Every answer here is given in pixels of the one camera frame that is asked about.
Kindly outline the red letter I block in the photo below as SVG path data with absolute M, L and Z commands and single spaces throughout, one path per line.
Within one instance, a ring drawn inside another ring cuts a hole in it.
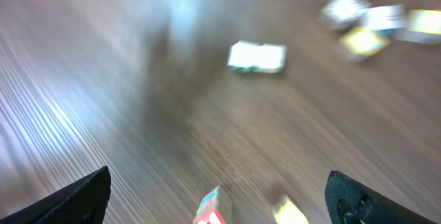
M 201 201 L 193 224 L 232 224 L 232 199 L 221 185 Z

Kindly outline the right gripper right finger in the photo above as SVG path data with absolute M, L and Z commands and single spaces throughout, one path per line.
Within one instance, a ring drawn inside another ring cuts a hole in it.
M 328 176 L 325 202 L 333 224 L 435 224 L 337 170 Z

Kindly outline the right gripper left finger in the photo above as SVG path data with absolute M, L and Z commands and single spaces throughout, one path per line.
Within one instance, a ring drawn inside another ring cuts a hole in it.
M 111 195 L 103 166 L 59 191 L 1 219 L 1 224 L 102 224 Z

